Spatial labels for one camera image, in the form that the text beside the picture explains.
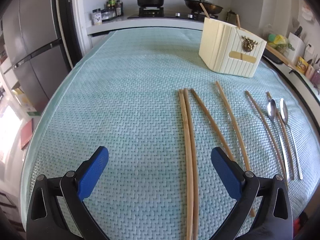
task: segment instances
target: woven texture surface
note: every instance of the woven texture surface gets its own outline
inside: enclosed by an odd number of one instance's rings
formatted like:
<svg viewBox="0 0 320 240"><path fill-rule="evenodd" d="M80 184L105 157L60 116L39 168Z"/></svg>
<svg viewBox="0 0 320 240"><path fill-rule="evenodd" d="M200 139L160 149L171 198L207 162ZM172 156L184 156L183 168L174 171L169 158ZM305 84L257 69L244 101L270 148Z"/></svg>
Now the woven texture surface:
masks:
<svg viewBox="0 0 320 240"><path fill-rule="evenodd" d="M281 174L281 169L267 131L244 91L251 92L266 118L266 91L278 105L281 97L285 99L303 172L299 180L295 165L289 197L294 217L300 214L320 177L319 145L305 113L273 70L260 63L251 79L212 72L198 56L201 31L137 28L110 35L69 74L36 128L23 169L22 214L27 212L39 174L63 176L102 145L109 150L109 163L84 202L109 238L184 239L186 160L178 89L195 89L244 169L216 81L228 97L257 176L271 178ZM189 98L199 173L199 239L206 240L235 201L210 160L212 148L222 145L191 93ZM62 210L76 232L65 205ZM252 221L247 219L242 233Z"/></svg>

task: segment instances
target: gray refrigerator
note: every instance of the gray refrigerator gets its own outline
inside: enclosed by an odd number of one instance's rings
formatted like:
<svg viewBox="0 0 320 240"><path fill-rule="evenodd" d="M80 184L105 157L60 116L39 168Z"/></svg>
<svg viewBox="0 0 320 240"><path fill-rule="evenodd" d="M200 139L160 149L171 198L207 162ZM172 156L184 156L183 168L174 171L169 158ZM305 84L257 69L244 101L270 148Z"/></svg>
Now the gray refrigerator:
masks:
<svg viewBox="0 0 320 240"><path fill-rule="evenodd" d="M71 0L12 0L2 17L7 56L39 112L81 58L71 4Z"/></svg>

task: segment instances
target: blue gripper pad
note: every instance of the blue gripper pad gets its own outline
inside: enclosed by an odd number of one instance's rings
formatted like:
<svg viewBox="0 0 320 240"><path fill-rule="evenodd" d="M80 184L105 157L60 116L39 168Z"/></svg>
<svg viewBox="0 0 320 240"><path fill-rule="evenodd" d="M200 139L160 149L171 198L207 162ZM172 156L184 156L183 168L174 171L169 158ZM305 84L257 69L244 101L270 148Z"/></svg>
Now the blue gripper pad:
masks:
<svg viewBox="0 0 320 240"><path fill-rule="evenodd" d="M89 197L109 160L108 149L100 146L88 161L92 161L78 182L78 197L81 201Z"/></svg>
<svg viewBox="0 0 320 240"><path fill-rule="evenodd" d="M231 161L220 147L212 149L211 162L228 191L229 196L239 201L244 184L241 168L236 162Z"/></svg>

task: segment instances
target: frying pan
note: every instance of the frying pan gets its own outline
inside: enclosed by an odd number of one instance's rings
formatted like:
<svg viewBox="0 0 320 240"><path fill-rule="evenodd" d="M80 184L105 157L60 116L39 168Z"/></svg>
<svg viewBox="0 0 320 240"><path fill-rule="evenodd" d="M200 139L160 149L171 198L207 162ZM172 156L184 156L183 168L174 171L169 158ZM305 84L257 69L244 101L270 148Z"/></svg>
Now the frying pan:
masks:
<svg viewBox="0 0 320 240"><path fill-rule="evenodd" d="M192 11L203 12L199 0L184 0L184 2L186 3L186 6ZM223 9L221 6L214 5L205 1L203 1L202 4L209 14L219 14Z"/></svg>

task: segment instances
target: white jar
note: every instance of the white jar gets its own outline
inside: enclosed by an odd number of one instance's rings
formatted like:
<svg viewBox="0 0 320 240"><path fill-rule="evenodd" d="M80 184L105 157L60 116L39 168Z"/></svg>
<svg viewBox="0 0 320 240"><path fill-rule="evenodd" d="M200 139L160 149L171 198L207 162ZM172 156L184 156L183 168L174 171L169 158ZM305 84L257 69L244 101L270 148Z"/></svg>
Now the white jar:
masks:
<svg viewBox="0 0 320 240"><path fill-rule="evenodd" d="M95 10L92 11L92 20L93 20L93 25L102 24L100 8L99 9L95 9Z"/></svg>

